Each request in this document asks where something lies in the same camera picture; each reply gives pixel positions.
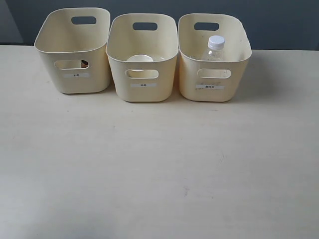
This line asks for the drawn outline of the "middle cream plastic bin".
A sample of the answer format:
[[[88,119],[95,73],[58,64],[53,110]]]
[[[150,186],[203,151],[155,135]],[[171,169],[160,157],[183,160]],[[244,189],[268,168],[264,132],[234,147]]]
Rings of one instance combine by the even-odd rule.
[[[158,13],[129,13],[111,25],[106,53],[117,95],[127,102],[161,102],[172,93],[178,56],[175,20]],[[153,62],[128,62],[133,55]]]

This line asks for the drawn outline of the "brown wooden cup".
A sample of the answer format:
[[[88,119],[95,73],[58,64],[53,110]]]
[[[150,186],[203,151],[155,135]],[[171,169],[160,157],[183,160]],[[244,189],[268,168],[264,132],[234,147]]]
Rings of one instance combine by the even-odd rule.
[[[89,66],[89,63],[85,60],[81,60],[81,68],[87,68]]]

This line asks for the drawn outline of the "right cream plastic bin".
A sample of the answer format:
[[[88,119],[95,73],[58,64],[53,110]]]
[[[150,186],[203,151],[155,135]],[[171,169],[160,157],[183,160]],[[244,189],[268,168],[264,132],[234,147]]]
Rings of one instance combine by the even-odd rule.
[[[225,39],[221,56],[207,56],[208,41]],[[226,102],[232,99],[252,55],[242,22],[230,15],[191,13],[178,22],[179,90],[192,101]]]

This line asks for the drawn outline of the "left cream plastic bin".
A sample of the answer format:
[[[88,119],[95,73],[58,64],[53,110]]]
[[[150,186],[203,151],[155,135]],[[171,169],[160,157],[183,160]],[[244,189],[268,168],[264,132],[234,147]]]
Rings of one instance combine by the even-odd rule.
[[[47,16],[34,46],[59,92],[96,93],[109,86],[110,23],[110,13],[98,7],[63,8]],[[89,66],[81,68],[81,60]]]

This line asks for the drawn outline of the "white paper cup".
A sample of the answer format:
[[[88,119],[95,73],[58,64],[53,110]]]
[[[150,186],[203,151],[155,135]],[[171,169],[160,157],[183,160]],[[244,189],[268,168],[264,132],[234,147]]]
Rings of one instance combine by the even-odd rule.
[[[137,54],[129,57],[128,62],[153,62],[153,58],[144,54]]]

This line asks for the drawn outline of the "cream plastic bin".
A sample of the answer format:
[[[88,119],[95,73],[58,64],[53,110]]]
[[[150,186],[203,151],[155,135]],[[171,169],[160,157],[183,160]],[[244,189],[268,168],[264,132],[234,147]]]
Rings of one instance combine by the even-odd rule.
[[[111,25],[106,53],[117,95],[127,102],[161,102],[172,93],[178,56],[175,20],[158,13],[129,13]],[[133,55],[153,62],[128,62]]]
[[[59,92],[96,93],[109,86],[110,23],[110,13],[98,7],[63,8],[47,16],[34,46]],[[81,60],[89,66],[81,68]]]
[[[225,39],[221,56],[207,56],[208,41]],[[230,15],[191,13],[178,22],[179,90],[192,101],[226,102],[232,99],[252,55],[242,22]]]

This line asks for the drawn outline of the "clear plastic bottle white cap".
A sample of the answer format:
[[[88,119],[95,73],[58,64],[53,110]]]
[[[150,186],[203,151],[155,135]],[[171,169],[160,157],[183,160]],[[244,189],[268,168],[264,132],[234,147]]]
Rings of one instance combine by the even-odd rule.
[[[201,60],[203,61],[222,61],[225,38],[220,35],[209,37],[207,49],[203,52]]]

